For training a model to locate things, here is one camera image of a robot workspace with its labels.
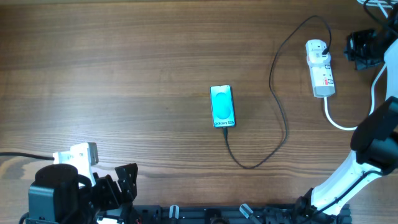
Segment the white power strip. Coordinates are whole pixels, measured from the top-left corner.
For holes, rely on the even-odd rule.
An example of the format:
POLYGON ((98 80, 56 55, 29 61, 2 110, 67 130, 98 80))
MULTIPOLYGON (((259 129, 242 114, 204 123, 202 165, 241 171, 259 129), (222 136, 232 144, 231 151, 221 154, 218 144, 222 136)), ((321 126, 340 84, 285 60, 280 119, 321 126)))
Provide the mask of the white power strip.
MULTIPOLYGON (((326 43, 319 39, 309 40, 305 44, 306 53, 311 51, 326 50, 326 43)), ((312 83, 313 95, 315 98, 329 97, 335 94, 335 83, 331 70, 331 61, 329 64, 321 67, 309 67, 310 78, 312 83)))

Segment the turquoise screen smartphone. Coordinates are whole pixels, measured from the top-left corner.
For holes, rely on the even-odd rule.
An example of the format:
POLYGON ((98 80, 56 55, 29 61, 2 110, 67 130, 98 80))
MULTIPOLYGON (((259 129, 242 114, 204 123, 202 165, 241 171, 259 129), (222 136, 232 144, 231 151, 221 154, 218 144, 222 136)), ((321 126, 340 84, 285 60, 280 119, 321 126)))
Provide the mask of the turquoise screen smartphone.
POLYGON ((214 128, 228 128, 236 125, 232 88, 230 85, 210 87, 211 112, 214 128))

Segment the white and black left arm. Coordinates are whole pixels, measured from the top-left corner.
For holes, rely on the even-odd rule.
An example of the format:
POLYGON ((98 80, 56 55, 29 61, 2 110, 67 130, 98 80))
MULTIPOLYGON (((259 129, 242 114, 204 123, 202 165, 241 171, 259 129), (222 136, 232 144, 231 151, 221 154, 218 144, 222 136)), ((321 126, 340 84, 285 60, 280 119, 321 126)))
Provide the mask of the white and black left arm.
POLYGON ((20 224, 139 223, 133 208, 137 195, 137 164, 115 168, 118 180, 110 175, 95 183, 69 164, 40 169, 28 191, 29 211, 20 224))

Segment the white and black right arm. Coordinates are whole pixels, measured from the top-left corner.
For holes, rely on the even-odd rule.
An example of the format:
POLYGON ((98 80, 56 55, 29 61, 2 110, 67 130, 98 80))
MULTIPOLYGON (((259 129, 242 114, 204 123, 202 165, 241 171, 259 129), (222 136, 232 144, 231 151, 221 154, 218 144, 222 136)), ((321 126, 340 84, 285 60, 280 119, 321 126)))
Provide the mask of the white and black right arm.
POLYGON ((381 21, 362 3, 365 13, 382 29, 361 30, 347 37, 346 58, 357 70, 382 64, 388 72, 386 99, 380 107, 371 104, 368 117, 353 132, 351 151, 324 183, 299 197, 291 211, 294 223, 340 223, 346 203, 370 182, 397 169, 397 2, 381 21))

